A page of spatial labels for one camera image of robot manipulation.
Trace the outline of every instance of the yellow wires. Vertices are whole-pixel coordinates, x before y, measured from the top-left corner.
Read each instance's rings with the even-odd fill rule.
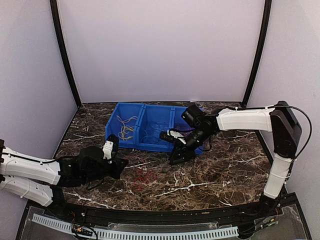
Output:
[[[137,116],[133,116],[127,120],[122,120],[121,117],[116,116],[116,118],[118,119],[118,121],[121,123],[121,131],[118,133],[118,137],[123,140],[123,141],[127,141],[129,139],[132,139],[134,136],[128,136],[126,137],[127,134],[129,134],[130,132],[134,132],[135,131],[135,127],[134,126],[128,126],[126,125],[127,123],[129,123],[131,120],[137,120],[138,117]]]

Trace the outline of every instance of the blue plastic bin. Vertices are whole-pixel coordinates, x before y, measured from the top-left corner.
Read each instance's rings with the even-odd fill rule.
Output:
[[[172,128],[172,106],[146,104],[136,130],[136,149],[152,152],[170,152],[170,143],[160,139],[161,131]]]
[[[186,109],[182,106],[119,102],[105,126],[105,139],[110,134],[121,137],[121,122],[117,116],[123,121],[137,117],[137,120],[132,119],[125,124],[133,127],[134,131],[127,131],[125,138],[130,137],[128,140],[119,138],[119,147],[170,153],[174,145],[160,139],[160,133],[172,128],[182,131],[191,129],[181,117]],[[203,151],[198,148],[195,153],[201,155]]]
[[[123,121],[128,120],[132,117],[137,117],[137,119],[132,119],[128,123],[126,123],[126,126],[134,127],[134,131],[127,131],[127,134],[125,134],[125,138],[130,138],[128,140],[122,140],[119,137],[119,147],[121,148],[136,148],[136,130],[138,126],[138,122],[141,118],[141,114],[144,110],[145,105],[142,103],[124,103],[119,102],[108,123],[105,126],[105,139],[110,134],[114,134],[117,137],[121,136],[121,122],[118,120],[117,116],[119,116]]]

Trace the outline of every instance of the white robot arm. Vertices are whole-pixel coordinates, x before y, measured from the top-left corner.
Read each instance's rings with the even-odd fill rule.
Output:
[[[128,160],[116,158],[118,142],[116,136],[110,135],[102,149],[90,146],[81,149],[78,156],[42,159],[13,151],[0,140],[0,190],[45,207],[53,202],[63,202],[61,189],[54,186],[77,187],[106,176],[120,178]]]
[[[196,156],[195,149],[219,131],[260,130],[272,132],[274,157],[263,198],[275,200],[289,178],[296,159],[302,129],[290,106],[285,101],[260,108],[224,108],[204,113],[196,105],[188,107],[181,117],[194,128],[187,137],[177,129],[163,131],[160,138],[174,143],[170,164],[189,161]]]

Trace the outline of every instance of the brown marble tabletop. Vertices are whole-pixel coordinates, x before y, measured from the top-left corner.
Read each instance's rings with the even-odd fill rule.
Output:
[[[187,107],[191,103],[149,104]],[[197,105],[204,112],[211,112],[238,104],[201,102]],[[88,146],[102,147],[105,126],[115,107],[116,103],[83,104],[56,157],[77,155],[81,148]],[[141,211],[236,206],[258,201],[270,172],[270,163],[255,132],[247,130],[218,133],[212,137],[210,151],[178,165],[169,165],[169,154],[162,152],[120,148],[118,157],[129,160],[121,179],[106,177],[90,185],[63,188],[66,201],[92,207]]]

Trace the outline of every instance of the light purple panel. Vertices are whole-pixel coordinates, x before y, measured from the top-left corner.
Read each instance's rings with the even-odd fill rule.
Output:
[[[304,110],[313,123],[310,144],[294,164],[287,189],[296,192],[313,239],[320,239],[320,2],[273,1],[259,72],[249,105],[265,106],[286,100]],[[309,134],[302,125],[302,146]],[[273,151],[271,134],[263,134]]]
[[[0,0],[0,139],[52,158],[77,107],[49,0]],[[0,191],[0,240],[13,240],[26,201]]]
[[[264,0],[58,0],[84,103],[242,101]]]

